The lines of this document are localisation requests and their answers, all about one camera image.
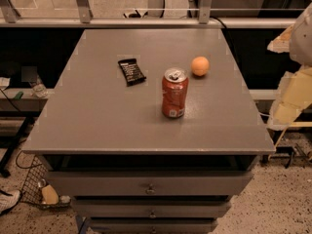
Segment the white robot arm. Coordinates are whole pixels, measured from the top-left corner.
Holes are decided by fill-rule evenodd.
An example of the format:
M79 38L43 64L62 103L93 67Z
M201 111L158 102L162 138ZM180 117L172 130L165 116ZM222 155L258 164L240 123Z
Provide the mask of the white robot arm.
M269 111L267 127L282 131L312 104L312 5L272 40L267 49L278 54L289 53L300 64L297 72L286 71L281 78L278 95Z

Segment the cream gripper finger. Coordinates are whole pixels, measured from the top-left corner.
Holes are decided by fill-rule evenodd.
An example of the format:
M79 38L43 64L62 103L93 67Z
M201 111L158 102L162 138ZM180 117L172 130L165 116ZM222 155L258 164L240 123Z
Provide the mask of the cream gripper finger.
M286 71L278 86L267 127L282 131L312 104L312 67L302 65L295 73Z
M288 53L290 51L290 39L292 32L293 25L290 25L268 44L267 50L278 54Z

